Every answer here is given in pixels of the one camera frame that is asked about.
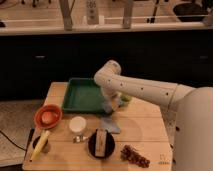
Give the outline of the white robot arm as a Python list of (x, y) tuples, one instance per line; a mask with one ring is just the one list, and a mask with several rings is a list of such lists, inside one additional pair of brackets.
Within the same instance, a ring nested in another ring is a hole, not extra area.
[(94, 75), (110, 108), (117, 93), (176, 112), (171, 171), (213, 171), (213, 87), (121, 76), (121, 66), (109, 60)]

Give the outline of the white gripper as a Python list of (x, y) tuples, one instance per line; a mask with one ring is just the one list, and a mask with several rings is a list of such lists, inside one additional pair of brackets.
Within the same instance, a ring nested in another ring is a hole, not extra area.
[(120, 97), (117, 91), (109, 88), (101, 88), (102, 95), (107, 103), (111, 103), (113, 111), (117, 111), (120, 107)]

